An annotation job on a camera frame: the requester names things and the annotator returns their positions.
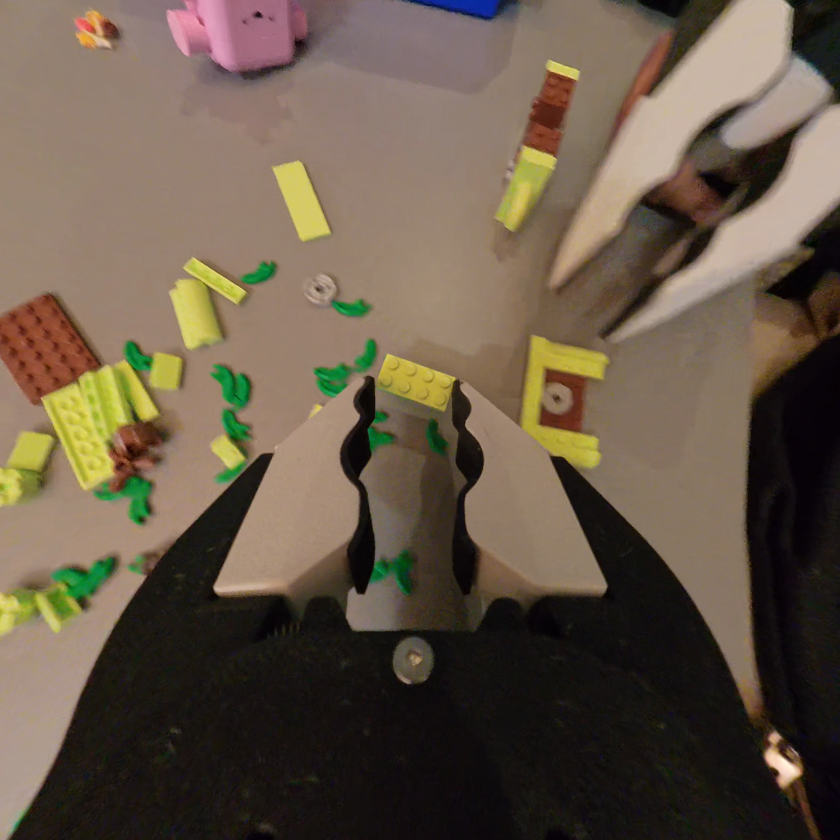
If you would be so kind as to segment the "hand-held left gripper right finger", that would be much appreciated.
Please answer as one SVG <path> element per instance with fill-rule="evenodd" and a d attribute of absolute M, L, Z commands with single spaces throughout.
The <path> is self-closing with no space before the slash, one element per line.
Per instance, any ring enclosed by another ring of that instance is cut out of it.
<path fill-rule="evenodd" d="M 461 380 L 450 409 L 461 593 L 483 609 L 502 598 L 525 610 L 545 596 L 604 595 L 605 577 L 549 453 Z"/>

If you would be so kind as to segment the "brown and lime brick assembly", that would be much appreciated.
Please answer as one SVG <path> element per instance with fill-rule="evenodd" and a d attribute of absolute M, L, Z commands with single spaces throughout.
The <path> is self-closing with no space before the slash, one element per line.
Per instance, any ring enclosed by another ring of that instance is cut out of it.
<path fill-rule="evenodd" d="M 579 469 L 601 463 L 599 440 L 583 426 L 587 386 L 604 380 L 609 363 L 603 352 L 529 337 L 519 425 L 551 456 Z"/>

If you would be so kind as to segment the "lime two-by-four plate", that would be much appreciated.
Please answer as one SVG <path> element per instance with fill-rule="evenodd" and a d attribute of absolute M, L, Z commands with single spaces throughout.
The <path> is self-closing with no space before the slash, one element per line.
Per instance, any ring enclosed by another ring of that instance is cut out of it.
<path fill-rule="evenodd" d="M 388 353 L 375 383 L 386 393 L 443 413 L 448 408 L 455 378 Z"/>

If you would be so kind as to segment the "brown and lime trunk build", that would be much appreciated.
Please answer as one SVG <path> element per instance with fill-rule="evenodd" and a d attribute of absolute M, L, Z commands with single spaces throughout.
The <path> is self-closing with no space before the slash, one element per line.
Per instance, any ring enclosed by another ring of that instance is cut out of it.
<path fill-rule="evenodd" d="M 521 141 L 508 163 L 495 220 L 515 234 L 539 203 L 556 169 L 580 71 L 549 60 L 539 94 L 532 100 Z"/>

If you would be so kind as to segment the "scatter of green leaf pieces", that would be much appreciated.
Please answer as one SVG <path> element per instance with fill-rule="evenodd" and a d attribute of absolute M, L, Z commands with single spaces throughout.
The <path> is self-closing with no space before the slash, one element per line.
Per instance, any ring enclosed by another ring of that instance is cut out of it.
<path fill-rule="evenodd" d="M 361 318 L 371 310 L 371 305 L 364 299 L 342 301 L 338 298 L 332 304 L 331 309 L 347 318 Z M 147 371 L 150 375 L 152 355 L 143 353 L 137 344 L 132 341 L 126 342 L 123 351 L 123 360 L 127 361 L 137 373 Z M 376 342 L 373 339 L 368 339 L 363 353 L 358 355 L 352 364 L 342 363 L 332 368 L 315 368 L 313 373 L 317 378 L 321 393 L 328 397 L 338 396 L 350 384 L 351 375 L 371 372 L 377 358 L 377 352 Z M 250 402 L 253 389 L 251 380 L 246 373 L 234 372 L 224 364 L 215 364 L 211 376 L 219 384 L 225 403 L 225 408 L 220 413 L 223 434 L 238 442 L 238 445 L 247 454 L 246 445 L 251 439 L 251 431 L 248 425 L 240 421 L 237 411 L 241 412 L 246 409 Z M 236 469 L 223 469 L 215 477 L 216 482 L 226 484 L 233 481 L 244 471 L 247 464 L 248 461 Z M 144 525 L 151 514 L 150 495 L 153 489 L 152 483 L 144 477 L 144 472 L 141 476 L 129 479 L 125 488 L 119 492 L 110 491 L 110 479 L 91 490 L 93 495 L 102 501 L 113 501 L 120 498 L 129 499 L 127 510 L 129 519 L 139 526 Z"/>

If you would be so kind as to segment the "brown stump piece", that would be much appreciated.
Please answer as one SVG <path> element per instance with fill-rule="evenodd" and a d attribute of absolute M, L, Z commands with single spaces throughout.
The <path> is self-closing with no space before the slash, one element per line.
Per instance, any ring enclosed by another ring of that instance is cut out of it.
<path fill-rule="evenodd" d="M 120 426 L 112 435 L 110 458 L 113 475 L 108 483 L 111 492 L 125 488 L 129 479 L 141 476 L 161 462 L 158 448 L 163 437 L 152 421 Z"/>

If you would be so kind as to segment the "large lime half-round brick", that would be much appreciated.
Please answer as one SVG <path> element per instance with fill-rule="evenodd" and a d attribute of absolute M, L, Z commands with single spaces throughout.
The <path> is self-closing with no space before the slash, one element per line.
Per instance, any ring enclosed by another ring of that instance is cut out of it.
<path fill-rule="evenodd" d="M 170 297 L 187 350 L 198 350 L 224 341 L 211 291 L 200 280 L 177 280 Z"/>

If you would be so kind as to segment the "stack of lime bricks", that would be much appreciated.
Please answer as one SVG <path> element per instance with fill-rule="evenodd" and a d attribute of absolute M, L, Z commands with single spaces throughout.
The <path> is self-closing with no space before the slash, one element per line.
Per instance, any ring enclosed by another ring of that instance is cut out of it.
<path fill-rule="evenodd" d="M 89 371 L 41 398 L 83 490 L 113 476 L 112 438 L 122 427 L 157 419 L 160 411 L 138 373 L 123 360 Z"/>

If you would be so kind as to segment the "blue bin with printed tag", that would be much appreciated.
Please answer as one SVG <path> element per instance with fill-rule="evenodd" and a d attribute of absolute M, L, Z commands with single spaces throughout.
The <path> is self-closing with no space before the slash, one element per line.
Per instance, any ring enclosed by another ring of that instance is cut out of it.
<path fill-rule="evenodd" d="M 508 1 L 413 1 L 414 4 L 440 9 L 454 14 L 490 20 L 496 17 Z"/>

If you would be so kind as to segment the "narrow lime studded plate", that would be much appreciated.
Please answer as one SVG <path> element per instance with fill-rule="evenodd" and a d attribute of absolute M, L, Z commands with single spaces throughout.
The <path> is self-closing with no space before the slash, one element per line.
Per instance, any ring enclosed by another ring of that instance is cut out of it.
<path fill-rule="evenodd" d="M 235 305 L 240 305 L 247 298 L 246 289 L 199 259 L 189 259 L 184 264 L 183 270 L 189 277 L 201 281 L 210 290 Z"/>

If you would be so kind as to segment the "large brown studded plate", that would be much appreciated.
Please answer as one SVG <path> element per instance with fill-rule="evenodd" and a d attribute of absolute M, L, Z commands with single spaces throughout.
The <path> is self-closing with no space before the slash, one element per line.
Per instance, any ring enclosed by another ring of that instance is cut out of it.
<path fill-rule="evenodd" d="M 49 293 L 2 315 L 1 359 L 32 405 L 102 366 L 58 299 Z"/>

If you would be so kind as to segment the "long lime flat tile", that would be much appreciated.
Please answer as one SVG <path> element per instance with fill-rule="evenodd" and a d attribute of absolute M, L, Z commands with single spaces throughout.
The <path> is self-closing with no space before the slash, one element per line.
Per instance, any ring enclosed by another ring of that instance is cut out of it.
<path fill-rule="evenodd" d="M 279 164 L 272 167 L 272 172 L 300 241 L 330 236 L 331 228 L 305 164 L 301 161 Z"/>

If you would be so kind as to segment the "metal carabiner clip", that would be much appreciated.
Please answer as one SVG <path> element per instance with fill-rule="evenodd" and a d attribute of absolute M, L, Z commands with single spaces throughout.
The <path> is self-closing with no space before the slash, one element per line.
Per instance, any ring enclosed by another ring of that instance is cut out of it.
<path fill-rule="evenodd" d="M 801 756 L 776 730 L 763 738 L 763 760 L 783 793 L 791 794 L 804 776 Z"/>

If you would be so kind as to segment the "pink toy figure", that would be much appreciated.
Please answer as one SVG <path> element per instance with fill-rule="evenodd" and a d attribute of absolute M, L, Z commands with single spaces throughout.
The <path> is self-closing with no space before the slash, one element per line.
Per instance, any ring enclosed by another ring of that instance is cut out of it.
<path fill-rule="evenodd" d="M 295 1 L 184 1 L 166 22 L 185 56 L 206 55 L 237 74 L 289 65 L 308 36 Z"/>

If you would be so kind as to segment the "small orange flower piece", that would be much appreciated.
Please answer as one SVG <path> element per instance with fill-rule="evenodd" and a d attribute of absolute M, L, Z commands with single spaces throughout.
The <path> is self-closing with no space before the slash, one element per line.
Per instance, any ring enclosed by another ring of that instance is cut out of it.
<path fill-rule="evenodd" d="M 113 50 L 121 37 L 119 27 L 94 9 L 75 17 L 73 23 L 78 43 L 87 49 Z"/>

